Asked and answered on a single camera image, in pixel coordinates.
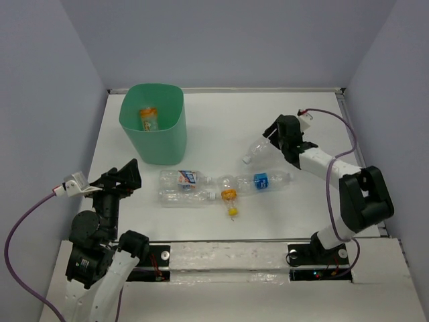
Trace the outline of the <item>clear bottle yellow cap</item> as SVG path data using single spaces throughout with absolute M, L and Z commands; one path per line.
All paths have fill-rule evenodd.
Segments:
M 218 188 L 221 193 L 221 200 L 227 208 L 230 217 L 236 216 L 239 211 L 237 207 L 237 183 L 233 176 L 224 175 L 217 180 Z

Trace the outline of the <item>clear bottle orange-blue label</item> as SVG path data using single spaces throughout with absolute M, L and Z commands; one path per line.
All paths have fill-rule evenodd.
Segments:
M 197 170 L 161 170 L 159 185 L 161 189 L 188 191 L 203 189 L 213 182 L 211 176 L 205 176 Z

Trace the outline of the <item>clear bottle white cap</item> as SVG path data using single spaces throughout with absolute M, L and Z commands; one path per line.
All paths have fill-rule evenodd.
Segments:
M 261 136 L 255 140 L 242 157 L 246 165 L 259 164 L 281 156 L 281 152 L 270 142 L 268 138 Z

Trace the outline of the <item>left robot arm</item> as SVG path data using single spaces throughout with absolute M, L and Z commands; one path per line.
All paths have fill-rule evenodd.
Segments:
M 128 230 L 118 234 L 119 204 L 141 188 L 136 159 L 112 168 L 94 182 L 77 172 L 64 180 L 69 197 L 92 199 L 91 209 L 72 220 L 72 250 L 66 267 L 66 321 L 106 321 L 133 269 L 147 260 L 149 238 Z

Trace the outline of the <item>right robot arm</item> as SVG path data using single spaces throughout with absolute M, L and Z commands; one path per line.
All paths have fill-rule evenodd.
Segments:
M 279 115 L 263 133 L 286 162 L 325 181 L 330 224 L 314 233 L 308 244 L 289 248 L 286 260 L 294 268 L 327 264 L 358 233 L 394 214 L 380 169 L 348 164 L 315 143 L 305 141 L 304 132 L 310 119 L 306 110 L 297 115 Z

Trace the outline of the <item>orange capped drink bottle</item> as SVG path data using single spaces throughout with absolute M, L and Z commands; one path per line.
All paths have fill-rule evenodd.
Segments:
M 155 107 L 147 107 L 139 111 L 143 130 L 146 132 L 158 131 L 158 110 Z

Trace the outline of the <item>clear bottle blue label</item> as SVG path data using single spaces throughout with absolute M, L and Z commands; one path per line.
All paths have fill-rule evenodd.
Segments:
M 250 196 L 257 193 L 278 191 L 286 188 L 292 181 L 293 174 L 282 170 L 269 170 L 256 174 L 240 174 L 235 177 L 237 193 Z

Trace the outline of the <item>clear crushed bottle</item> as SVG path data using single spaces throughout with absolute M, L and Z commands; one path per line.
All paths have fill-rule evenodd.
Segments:
M 169 208 L 198 208 L 212 204 L 217 194 L 204 190 L 160 190 L 158 198 L 161 206 Z

